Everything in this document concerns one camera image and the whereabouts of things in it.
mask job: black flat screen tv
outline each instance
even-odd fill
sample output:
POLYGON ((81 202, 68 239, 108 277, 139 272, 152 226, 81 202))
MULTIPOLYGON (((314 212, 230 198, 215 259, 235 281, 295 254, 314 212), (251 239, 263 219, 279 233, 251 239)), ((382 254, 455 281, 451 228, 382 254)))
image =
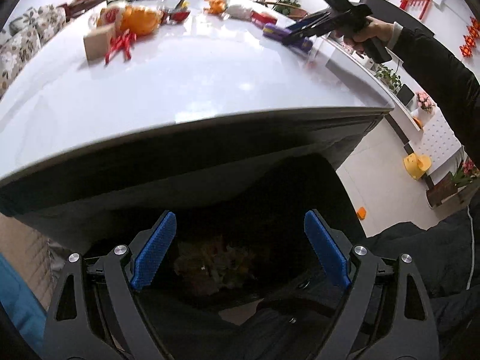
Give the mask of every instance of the black flat screen tv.
POLYGON ((403 27, 411 30, 419 28, 425 35, 435 35, 433 31, 424 26, 420 21, 408 14, 404 10, 389 3, 387 0, 360 0, 361 3, 368 5, 373 12, 372 16, 376 19, 393 23, 396 21, 403 27))

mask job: floral sofa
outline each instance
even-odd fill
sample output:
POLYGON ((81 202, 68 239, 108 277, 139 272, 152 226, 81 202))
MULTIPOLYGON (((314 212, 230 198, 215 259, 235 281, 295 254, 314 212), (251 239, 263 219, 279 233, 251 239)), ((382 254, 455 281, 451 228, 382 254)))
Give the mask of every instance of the floral sofa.
POLYGON ((45 5, 30 8, 9 24, 10 37, 0 33, 0 99, 27 62, 59 32, 66 23, 65 10, 45 5))

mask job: human hand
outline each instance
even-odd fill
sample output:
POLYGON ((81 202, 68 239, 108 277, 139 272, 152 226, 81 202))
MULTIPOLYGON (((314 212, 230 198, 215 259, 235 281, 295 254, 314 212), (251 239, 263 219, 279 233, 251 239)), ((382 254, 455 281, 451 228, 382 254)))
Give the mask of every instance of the human hand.
POLYGON ((359 32, 354 34, 352 38, 344 36, 341 31, 335 31, 335 36, 337 38, 344 36, 343 42, 353 47, 357 53, 363 53, 362 42, 365 42, 367 39, 374 38, 375 36, 382 42, 388 43, 392 37, 393 24, 385 23, 384 21, 375 19, 375 17, 371 16, 368 16, 367 19, 370 21, 368 26, 362 28, 359 32))

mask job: blue fabric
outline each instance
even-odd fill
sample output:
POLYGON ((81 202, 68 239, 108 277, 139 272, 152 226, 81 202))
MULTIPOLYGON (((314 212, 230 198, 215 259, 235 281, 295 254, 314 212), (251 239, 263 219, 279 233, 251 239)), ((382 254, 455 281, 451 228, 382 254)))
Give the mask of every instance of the blue fabric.
POLYGON ((130 281, 134 290, 140 291, 150 285, 176 232, 177 219, 174 213, 169 212, 135 259, 135 269, 130 281))
POLYGON ((1 253, 0 302, 23 339, 40 356, 47 313, 1 253))
POLYGON ((329 280, 345 290, 350 286, 347 259, 313 211, 305 214, 305 234, 329 280))

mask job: blue textured pad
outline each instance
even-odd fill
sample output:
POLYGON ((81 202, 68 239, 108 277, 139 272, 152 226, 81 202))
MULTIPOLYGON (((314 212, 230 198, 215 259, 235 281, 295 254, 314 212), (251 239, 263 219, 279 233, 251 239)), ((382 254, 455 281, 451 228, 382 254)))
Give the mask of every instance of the blue textured pad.
POLYGON ((347 259, 337 247, 327 229, 313 211, 308 211, 305 214, 303 226, 327 277, 334 285, 346 290, 351 284, 347 270, 347 259))
POLYGON ((140 291, 150 285, 176 231, 177 219, 173 212, 169 212, 135 259, 135 269, 130 281, 134 290, 140 291))

